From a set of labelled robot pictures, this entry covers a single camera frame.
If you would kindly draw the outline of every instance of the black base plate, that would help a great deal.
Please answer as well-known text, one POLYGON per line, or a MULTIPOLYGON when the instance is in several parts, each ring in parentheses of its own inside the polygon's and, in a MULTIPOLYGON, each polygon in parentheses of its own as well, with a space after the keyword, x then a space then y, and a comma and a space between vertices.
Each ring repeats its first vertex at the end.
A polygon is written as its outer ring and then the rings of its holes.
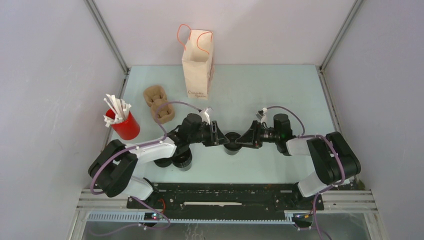
MULTIPOLYGON (((152 197, 163 199, 165 214, 172 219, 197 220, 285 220, 285 210, 310 211, 312 202, 291 204, 293 184, 208 184, 154 183, 152 197), (235 202, 241 205, 184 205, 184 202, 235 202)), ((145 209, 137 201, 128 201, 128 209, 145 209)), ((161 201, 152 206, 162 209, 161 201)), ((321 196, 316 204, 323 210, 321 196)))

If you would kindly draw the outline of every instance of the light blue table surface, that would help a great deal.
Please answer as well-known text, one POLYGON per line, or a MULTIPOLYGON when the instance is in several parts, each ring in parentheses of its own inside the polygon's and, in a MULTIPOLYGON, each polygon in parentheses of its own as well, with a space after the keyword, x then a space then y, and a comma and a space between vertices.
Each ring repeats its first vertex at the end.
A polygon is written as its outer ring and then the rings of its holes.
MULTIPOLYGON (((183 101, 205 108, 211 106, 211 120, 216 120, 225 134, 248 130, 255 114, 263 107, 284 106, 303 121, 306 134, 327 134, 334 131, 333 123, 314 65, 216 65, 209 99, 188 98, 183 68, 175 66, 133 66, 123 94, 132 105, 131 113, 140 124, 140 134, 124 143, 140 143, 157 139, 163 132, 155 123, 143 91, 161 85, 169 101, 183 101)), ((181 124, 194 109, 174 104, 175 118, 164 125, 167 131, 181 124)), ((273 116, 287 113, 282 109, 268 112, 267 124, 273 126, 273 116)), ((289 113, 295 135, 301 125, 289 113)), ((120 139, 113 132, 112 139, 120 139)), ((264 143, 261 149, 242 148, 236 155, 224 152, 224 146, 190 145, 192 167, 182 172, 170 165, 160 168, 153 162, 145 164, 139 174, 152 182, 174 183, 295 183, 314 171, 309 156, 284 156, 274 143, 264 143)))

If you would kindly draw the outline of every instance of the white wall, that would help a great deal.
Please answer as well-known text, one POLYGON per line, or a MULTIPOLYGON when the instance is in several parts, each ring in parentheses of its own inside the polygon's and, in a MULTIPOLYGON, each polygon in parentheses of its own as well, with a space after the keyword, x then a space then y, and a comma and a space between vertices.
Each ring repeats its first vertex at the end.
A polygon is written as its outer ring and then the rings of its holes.
MULTIPOLYGON (((320 65, 354 0, 96 0, 127 64, 180 65, 178 26, 213 31, 216 64, 320 65)), ((182 28, 185 43, 189 30, 182 28)))
POLYGON ((424 1, 365 1, 326 69, 392 240, 423 237, 424 1))
POLYGON ((0 5, 0 239, 65 239, 123 73, 84 1, 0 5))

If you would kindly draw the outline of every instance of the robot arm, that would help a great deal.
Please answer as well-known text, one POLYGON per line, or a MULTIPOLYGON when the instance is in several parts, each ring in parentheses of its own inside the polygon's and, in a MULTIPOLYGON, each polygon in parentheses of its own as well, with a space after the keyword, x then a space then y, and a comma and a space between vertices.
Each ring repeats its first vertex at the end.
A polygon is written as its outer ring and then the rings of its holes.
POLYGON ((166 138, 162 139, 136 144, 123 144, 117 139, 113 140, 90 166, 88 174, 94 178, 111 156, 124 149, 130 149, 110 162, 98 175, 95 183, 110 198, 124 193, 145 200, 153 192, 153 187, 148 180, 138 175, 137 168, 140 165, 151 161, 169 160, 184 169, 190 167, 192 160, 190 144, 203 143, 206 147, 211 147, 230 142, 220 131, 216 121, 202 121, 202 117, 194 113, 187 115, 181 125, 168 132, 166 138))
MULTIPOLYGON (((259 111, 257 116, 266 118, 264 111, 259 111)), ((297 205, 303 201, 309 201, 315 194, 327 188, 327 186, 342 179, 341 170, 324 140, 311 136, 299 138, 293 135, 289 116, 276 114, 273 117, 274 127, 257 120, 253 121, 249 130, 235 140, 235 144, 242 147, 259 149, 263 142, 275 143, 278 152, 285 156, 311 156, 315 172, 293 186, 292 202, 297 205)), ((343 166, 345 179, 361 172, 361 164, 349 147, 340 132, 332 132, 325 136, 332 143, 343 166)))

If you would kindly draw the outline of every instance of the red wire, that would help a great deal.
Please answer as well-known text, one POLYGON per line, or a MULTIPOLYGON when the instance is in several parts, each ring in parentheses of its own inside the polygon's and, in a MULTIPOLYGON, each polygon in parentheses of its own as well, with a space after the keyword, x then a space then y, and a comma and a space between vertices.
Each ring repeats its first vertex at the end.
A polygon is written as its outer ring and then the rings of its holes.
POLYGON ((158 202, 162 202, 162 204, 163 204, 163 208, 162 208, 161 213, 164 213, 164 212, 165 212, 165 209, 167 208, 167 206, 166 206, 166 204, 165 204, 164 199, 163 199, 163 198, 161 198, 161 199, 159 199, 159 200, 157 200, 157 201, 158 201, 158 202))

